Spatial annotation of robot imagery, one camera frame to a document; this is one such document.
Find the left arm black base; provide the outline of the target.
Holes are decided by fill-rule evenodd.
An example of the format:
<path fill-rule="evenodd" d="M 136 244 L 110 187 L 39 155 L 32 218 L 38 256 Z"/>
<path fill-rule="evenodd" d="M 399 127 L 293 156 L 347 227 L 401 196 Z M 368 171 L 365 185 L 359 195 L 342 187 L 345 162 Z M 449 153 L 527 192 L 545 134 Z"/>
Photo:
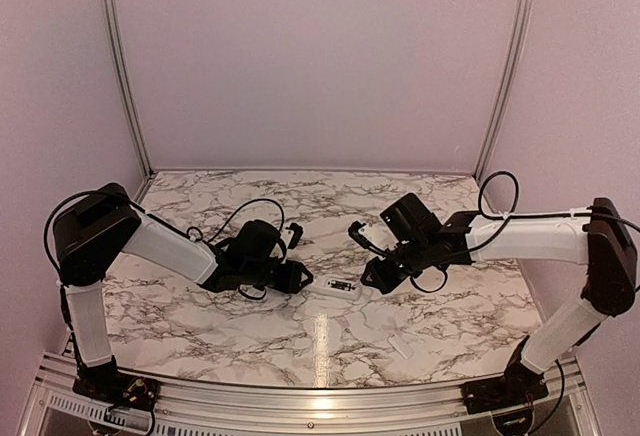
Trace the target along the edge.
<path fill-rule="evenodd" d="M 81 367 L 73 384 L 73 392 L 108 403 L 111 409 L 133 408 L 151 411 L 155 407 L 158 380 L 121 372 L 111 361 L 95 367 Z"/>

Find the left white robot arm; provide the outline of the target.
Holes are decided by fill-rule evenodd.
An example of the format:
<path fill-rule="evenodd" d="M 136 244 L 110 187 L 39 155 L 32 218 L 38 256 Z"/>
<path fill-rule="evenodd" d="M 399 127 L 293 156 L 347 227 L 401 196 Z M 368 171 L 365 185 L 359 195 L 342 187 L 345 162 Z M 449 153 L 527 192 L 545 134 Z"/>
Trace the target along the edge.
<path fill-rule="evenodd" d="M 120 255 L 142 258 L 211 293 L 252 286 L 297 294 L 314 280 L 289 256 L 302 234 L 298 224 L 250 220 L 236 235 L 209 241 L 150 214 L 118 183 L 64 200 L 45 224 L 45 253 L 59 276 L 79 364 L 90 368 L 89 387 L 106 401 L 119 400 L 127 388 L 123 374 L 110 366 L 103 302 L 103 281 Z"/>

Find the batteries in remote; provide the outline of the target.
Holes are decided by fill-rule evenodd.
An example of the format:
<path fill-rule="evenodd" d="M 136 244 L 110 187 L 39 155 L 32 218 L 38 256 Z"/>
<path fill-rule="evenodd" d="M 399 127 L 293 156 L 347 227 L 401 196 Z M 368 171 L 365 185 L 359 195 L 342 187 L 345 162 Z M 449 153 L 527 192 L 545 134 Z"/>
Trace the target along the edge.
<path fill-rule="evenodd" d="M 345 281 L 332 280 L 328 283 L 328 285 L 331 289 L 339 291 L 350 292 L 353 290 L 352 284 Z"/>

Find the right aluminium frame post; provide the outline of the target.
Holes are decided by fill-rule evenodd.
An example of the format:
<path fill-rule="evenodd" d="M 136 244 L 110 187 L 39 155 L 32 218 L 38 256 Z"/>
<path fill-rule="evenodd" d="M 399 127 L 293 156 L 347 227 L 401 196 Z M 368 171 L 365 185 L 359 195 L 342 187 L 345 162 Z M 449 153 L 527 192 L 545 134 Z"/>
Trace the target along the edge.
<path fill-rule="evenodd" d="M 473 173 L 476 181 L 482 181 L 488 174 L 489 166 L 497 146 L 499 133 L 506 117 L 513 84 L 526 43 L 533 1 L 534 0 L 516 0 L 506 58 L 489 123 Z"/>

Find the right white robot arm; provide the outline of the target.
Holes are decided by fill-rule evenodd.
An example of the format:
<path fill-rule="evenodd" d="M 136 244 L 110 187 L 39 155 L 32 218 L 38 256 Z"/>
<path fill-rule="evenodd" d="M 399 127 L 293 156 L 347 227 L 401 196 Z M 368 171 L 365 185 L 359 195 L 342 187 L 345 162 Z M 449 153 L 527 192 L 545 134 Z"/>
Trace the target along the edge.
<path fill-rule="evenodd" d="M 613 202 L 596 198 L 587 207 L 549 213 L 490 214 L 462 210 L 440 221 L 413 193 L 381 215 L 395 242 L 384 247 L 382 236 L 363 223 L 349 236 L 373 254 L 361 281 L 382 294 L 434 268 L 513 260 L 522 267 L 584 272 L 581 287 L 527 336 L 509 362 L 495 394 L 515 404 L 534 387 L 554 361 L 580 345 L 607 319 L 634 305 L 639 250 L 633 239 L 637 224 L 624 219 Z"/>

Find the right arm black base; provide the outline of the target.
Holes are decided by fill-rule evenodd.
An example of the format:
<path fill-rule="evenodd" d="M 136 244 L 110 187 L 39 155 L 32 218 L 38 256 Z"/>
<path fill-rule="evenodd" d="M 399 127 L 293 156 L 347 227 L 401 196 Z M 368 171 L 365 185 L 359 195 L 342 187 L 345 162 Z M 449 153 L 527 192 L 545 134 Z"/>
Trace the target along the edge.
<path fill-rule="evenodd" d="M 514 350 L 502 375 L 461 385 L 463 403 L 469 414 L 530 404 L 549 395 L 543 373 L 535 373 L 522 363 L 527 338 Z"/>

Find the aluminium frame post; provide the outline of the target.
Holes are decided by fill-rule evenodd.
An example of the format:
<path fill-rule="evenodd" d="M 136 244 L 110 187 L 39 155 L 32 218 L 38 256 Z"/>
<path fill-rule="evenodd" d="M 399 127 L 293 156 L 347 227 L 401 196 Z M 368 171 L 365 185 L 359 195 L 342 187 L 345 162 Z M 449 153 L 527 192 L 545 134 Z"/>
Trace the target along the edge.
<path fill-rule="evenodd" d="M 526 43 L 533 1 L 534 0 L 516 0 L 506 58 L 489 123 L 473 173 L 476 181 L 482 181 L 488 174 L 489 166 L 497 146 L 499 133 L 506 117 L 513 84 Z"/>
<path fill-rule="evenodd" d="M 131 78 L 127 68 L 125 50 L 118 18 L 116 0 L 102 0 L 111 57 L 115 71 L 119 94 L 122 100 L 125 119 L 129 128 L 134 152 L 145 180 L 154 176 L 147 145 L 139 119 Z"/>

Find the white remote control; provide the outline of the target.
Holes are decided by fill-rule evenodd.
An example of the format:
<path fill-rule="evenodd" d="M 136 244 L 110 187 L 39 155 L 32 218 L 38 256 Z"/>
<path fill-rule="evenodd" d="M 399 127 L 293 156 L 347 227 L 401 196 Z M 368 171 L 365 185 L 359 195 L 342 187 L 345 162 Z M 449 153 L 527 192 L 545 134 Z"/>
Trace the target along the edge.
<path fill-rule="evenodd" d="M 362 294 L 362 288 L 351 281 L 318 276 L 312 283 L 305 287 L 305 290 L 326 297 L 356 301 Z"/>

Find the white battery cover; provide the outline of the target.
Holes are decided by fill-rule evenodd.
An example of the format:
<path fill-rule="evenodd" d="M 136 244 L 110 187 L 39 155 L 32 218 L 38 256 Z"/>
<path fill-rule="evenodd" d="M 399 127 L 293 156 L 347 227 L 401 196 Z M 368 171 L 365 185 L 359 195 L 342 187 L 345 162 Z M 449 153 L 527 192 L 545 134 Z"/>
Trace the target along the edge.
<path fill-rule="evenodd" d="M 414 355 L 414 350 L 402 338 L 391 335 L 388 337 L 388 342 L 404 359 L 410 359 Z"/>

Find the left aluminium frame post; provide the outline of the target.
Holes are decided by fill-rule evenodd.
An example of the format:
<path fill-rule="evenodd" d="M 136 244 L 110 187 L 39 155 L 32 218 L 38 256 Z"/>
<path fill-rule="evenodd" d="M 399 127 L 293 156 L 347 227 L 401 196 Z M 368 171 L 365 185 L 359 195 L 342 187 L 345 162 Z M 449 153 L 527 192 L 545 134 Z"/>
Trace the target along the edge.
<path fill-rule="evenodd" d="M 154 176 L 147 145 L 139 119 L 131 78 L 127 68 L 125 50 L 118 18 L 116 0 L 102 0 L 111 57 L 115 71 L 119 94 L 122 100 L 125 119 L 129 128 L 134 152 L 145 180 Z"/>

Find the front aluminium rail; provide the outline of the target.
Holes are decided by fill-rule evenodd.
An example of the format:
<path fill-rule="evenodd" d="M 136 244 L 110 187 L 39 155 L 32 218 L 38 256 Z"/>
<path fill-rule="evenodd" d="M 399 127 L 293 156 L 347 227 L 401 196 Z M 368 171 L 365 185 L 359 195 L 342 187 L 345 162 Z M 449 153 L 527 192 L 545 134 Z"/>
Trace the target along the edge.
<path fill-rule="evenodd" d="M 29 395 L 22 435 L 493 435 L 497 422 L 538 435 L 597 435 L 594 411 L 576 363 L 546 376 L 549 395 L 535 403 L 471 414 L 452 382 L 361 389 L 252 387 L 158 376 L 153 413 L 73 392 L 75 363 L 47 354 Z"/>

